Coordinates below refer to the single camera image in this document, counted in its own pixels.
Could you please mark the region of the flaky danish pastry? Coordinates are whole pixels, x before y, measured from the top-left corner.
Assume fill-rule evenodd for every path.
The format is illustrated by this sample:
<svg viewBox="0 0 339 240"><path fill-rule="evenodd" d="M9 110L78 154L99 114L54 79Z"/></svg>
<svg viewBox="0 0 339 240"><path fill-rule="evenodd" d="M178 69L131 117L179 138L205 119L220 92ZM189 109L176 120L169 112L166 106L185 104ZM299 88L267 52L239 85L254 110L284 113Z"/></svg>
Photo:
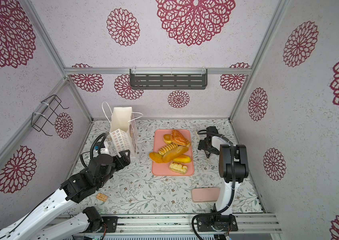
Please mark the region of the flaky danish pastry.
<svg viewBox="0 0 339 240"><path fill-rule="evenodd" d="M189 147L190 146L190 141L186 139L182 133L178 130L172 130L171 135L170 135L170 140L172 143L178 145L178 146L185 146Z"/></svg>

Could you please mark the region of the small round bun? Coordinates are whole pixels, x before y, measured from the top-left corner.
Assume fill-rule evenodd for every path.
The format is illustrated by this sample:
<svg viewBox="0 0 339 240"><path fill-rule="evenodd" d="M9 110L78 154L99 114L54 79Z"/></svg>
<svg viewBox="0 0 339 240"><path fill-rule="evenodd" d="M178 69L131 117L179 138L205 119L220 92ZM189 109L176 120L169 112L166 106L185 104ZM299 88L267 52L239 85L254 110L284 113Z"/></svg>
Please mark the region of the small round bun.
<svg viewBox="0 0 339 240"><path fill-rule="evenodd" d="M166 144L171 144L171 135L170 135L170 134L165 134L165 135L163 136L163 139L164 139L164 142L165 142Z"/></svg>

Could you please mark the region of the long baguette loaf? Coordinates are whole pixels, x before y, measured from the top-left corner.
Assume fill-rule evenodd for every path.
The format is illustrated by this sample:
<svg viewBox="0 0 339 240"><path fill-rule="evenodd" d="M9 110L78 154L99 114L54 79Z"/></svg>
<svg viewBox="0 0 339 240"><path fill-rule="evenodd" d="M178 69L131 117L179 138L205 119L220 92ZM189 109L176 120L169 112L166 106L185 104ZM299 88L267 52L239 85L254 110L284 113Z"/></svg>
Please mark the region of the long baguette loaf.
<svg viewBox="0 0 339 240"><path fill-rule="evenodd" d="M164 163L168 163L171 162L173 159L179 157L180 155L183 155L184 153L186 153L188 151L188 147L185 146L178 146L175 149L167 152L164 156L163 156L163 162Z"/></svg>

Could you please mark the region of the white paper bag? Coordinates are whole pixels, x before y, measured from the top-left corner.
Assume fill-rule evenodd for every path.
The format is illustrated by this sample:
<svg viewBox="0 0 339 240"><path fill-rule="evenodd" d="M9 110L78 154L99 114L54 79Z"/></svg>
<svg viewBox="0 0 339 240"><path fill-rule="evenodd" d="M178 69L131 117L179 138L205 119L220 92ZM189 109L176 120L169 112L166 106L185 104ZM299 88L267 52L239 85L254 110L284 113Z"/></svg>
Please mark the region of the white paper bag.
<svg viewBox="0 0 339 240"><path fill-rule="evenodd" d="M132 107L114 107L102 102L103 113L110 123L109 134L117 152L129 150L131 159L137 159L137 127L136 120L143 114L134 112Z"/></svg>

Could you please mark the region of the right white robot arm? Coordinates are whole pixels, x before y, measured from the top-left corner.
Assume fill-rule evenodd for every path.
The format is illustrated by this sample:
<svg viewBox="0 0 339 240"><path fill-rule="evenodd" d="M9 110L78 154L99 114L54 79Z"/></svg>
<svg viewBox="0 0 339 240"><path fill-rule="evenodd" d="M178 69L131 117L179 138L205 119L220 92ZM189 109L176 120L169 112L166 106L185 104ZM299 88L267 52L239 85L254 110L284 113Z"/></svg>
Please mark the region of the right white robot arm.
<svg viewBox="0 0 339 240"><path fill-rule="evenodd" d="M210 213L194 215L191 219L191 228L198 239L203 231L235 232L238 230L236 218L228 210L231 207L235 192L248 178L249 167L246 146L236 145L232 140L218 133L216 127L207 127L197 132L205 135L199 141L198 149L203 150L207 157L211 154L219 156L218 172L222 179L219 196Z"/></svg>

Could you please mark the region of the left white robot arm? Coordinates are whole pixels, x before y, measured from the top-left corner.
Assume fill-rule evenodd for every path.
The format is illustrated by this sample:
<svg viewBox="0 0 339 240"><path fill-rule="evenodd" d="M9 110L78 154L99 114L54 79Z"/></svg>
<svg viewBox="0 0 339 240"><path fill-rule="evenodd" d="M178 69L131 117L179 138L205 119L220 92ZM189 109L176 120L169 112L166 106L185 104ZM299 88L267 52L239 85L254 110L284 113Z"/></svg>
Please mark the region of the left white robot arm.
<svg viewBox="0 0 339 240"><path fill-rule="evenodd" d="M131 163L131 152L117 155L100 154L88 166L70 176L60 188L46 197L24 217L0 230L0 240L62 240L77 233L91 233L104 226L95 207L87 207L71 219L46 227L65 210L79 204L113 177L113 174Z"/></svg>

